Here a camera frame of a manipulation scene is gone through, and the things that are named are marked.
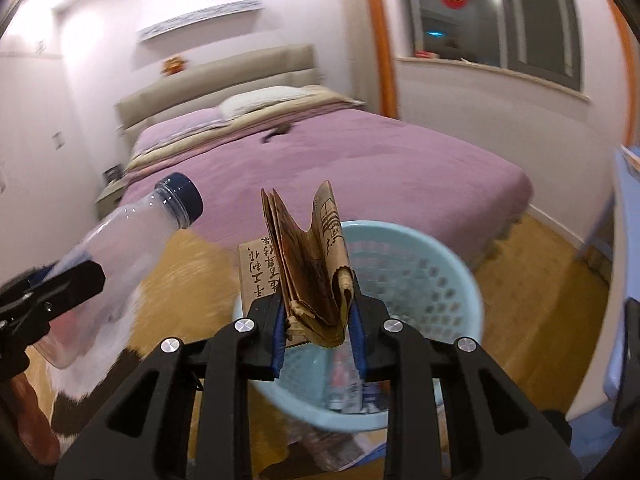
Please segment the person's left hand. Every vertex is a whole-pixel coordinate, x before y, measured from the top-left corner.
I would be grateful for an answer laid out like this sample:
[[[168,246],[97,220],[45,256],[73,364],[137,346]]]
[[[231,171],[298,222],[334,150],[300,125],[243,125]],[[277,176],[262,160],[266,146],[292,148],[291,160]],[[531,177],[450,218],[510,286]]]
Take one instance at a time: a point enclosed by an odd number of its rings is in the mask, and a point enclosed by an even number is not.
[[[6,398],[16,419],[18,434],[29,453],[43,466],[55,465],[61,456],[60,442],[49,419],[40,410],[35,389],[25,374],[10,380]]]

